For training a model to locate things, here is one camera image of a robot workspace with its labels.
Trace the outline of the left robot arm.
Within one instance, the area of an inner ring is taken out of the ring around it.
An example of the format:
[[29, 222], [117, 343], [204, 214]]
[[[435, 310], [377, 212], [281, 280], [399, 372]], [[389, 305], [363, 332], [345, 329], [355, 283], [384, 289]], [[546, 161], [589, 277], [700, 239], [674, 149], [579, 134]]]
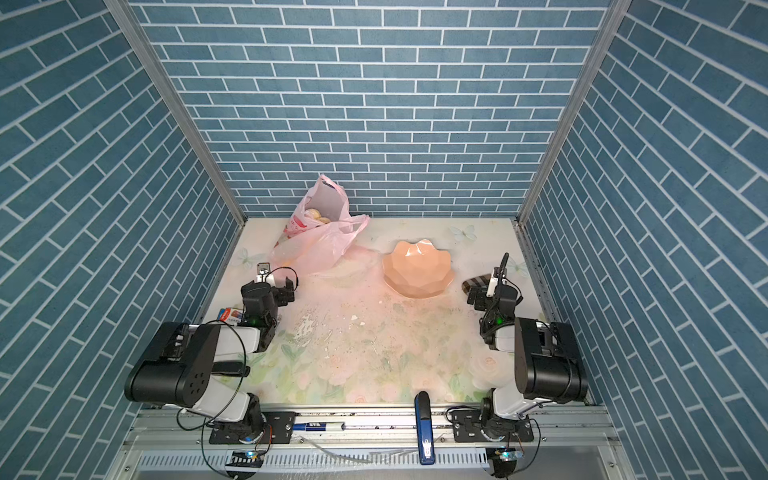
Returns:
[[248, 356], [263, 353], [275, 336], [279, 308], [295, 300], [297, 278], [274, 284], [273, 273], [241, 287], [243, 313], [193, 325], [161, 324], [124, 386], [127, 400], [172, 404], [256, 436], [265, 424], [256, 395], [242, 390]]

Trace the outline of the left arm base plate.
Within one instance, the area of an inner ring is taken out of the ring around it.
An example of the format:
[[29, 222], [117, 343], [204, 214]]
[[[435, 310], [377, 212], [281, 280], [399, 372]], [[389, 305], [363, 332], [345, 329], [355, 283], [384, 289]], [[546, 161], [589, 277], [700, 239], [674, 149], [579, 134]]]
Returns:
[[262, 412], [247, 415], [239, 422], [214, 422], [212, 445], [289, 444], [297, 414], [292, 411]]

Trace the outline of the pink faceted bowl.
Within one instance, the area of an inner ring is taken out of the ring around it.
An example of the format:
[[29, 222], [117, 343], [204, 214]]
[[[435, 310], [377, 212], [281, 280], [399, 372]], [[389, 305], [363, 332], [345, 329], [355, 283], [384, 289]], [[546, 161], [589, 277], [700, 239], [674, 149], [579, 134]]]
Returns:
[[412, 299], [441, 294], [455, 279], [451, 254], [437, 249], [428, 239], [400, 241], [382, 258], [384, 282], [395, 292]]

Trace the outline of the pink plastic bag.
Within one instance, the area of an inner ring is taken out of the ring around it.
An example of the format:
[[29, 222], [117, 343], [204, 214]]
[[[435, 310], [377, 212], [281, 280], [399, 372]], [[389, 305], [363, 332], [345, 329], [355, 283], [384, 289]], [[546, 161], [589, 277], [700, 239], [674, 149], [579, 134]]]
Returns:
[[[310, 208], [317, 209], [330, 222], [307, 218], [305, 210]], [[344, 188], [321, 175], [294, 209], [268, 261], [273, 266], [291, 267], [299, 275], [328, 270], [346, 254], [369, 222], [365, 214], [351, 214]]]

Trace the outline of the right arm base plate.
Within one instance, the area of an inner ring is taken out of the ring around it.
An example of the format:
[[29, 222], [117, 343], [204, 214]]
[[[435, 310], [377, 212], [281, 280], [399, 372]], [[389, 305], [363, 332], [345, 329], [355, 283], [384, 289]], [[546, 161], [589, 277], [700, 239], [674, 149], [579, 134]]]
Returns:
[[444, 413], [452, 426], [457, 443], [479, 442], [532, 442], [534, 434], [526, 420], [510, 420], [497, 415], [483, 414], [479, 409], [466, 406], [449, 408]]

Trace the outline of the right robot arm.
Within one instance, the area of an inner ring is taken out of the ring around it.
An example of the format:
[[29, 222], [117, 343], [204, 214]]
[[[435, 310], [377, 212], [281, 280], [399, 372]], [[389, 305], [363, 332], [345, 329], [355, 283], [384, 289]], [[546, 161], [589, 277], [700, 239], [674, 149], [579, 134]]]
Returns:
[[489, 390], [482, 401], [482, 425], [520, 421], [546, 404], [586, 399], [587, 374], [571, 325], [517, 316], [520, 290], [491, 275], [463, 282], [462, 291], [467, 304], [482, 314], [478, 324], [483, 342], [513, 356], [514, 382]]

